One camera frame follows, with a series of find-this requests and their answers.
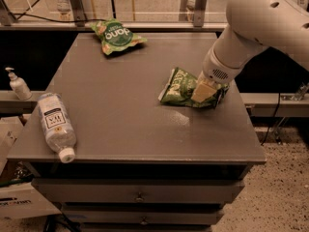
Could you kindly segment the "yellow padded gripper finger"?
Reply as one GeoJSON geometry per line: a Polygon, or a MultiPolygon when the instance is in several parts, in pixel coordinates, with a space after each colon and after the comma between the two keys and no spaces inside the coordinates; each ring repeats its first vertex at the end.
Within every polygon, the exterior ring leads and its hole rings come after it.
{"type": "Polygon", "coordinates": [[[206,82],[200,82],[192,93],[191,99],[195,102],[203,102],[216,93],[216,89],[206,82]]]}

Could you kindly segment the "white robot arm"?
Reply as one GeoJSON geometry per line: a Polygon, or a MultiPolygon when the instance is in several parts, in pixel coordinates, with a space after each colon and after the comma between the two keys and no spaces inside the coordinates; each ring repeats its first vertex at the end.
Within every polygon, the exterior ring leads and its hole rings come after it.
{"type": "Polygon", "coordinates": [[[307,6],[308,0],[228,0],[227,26],[204,59],[192,99],[213,96],[269,47],[309,70],[307,6]]]}

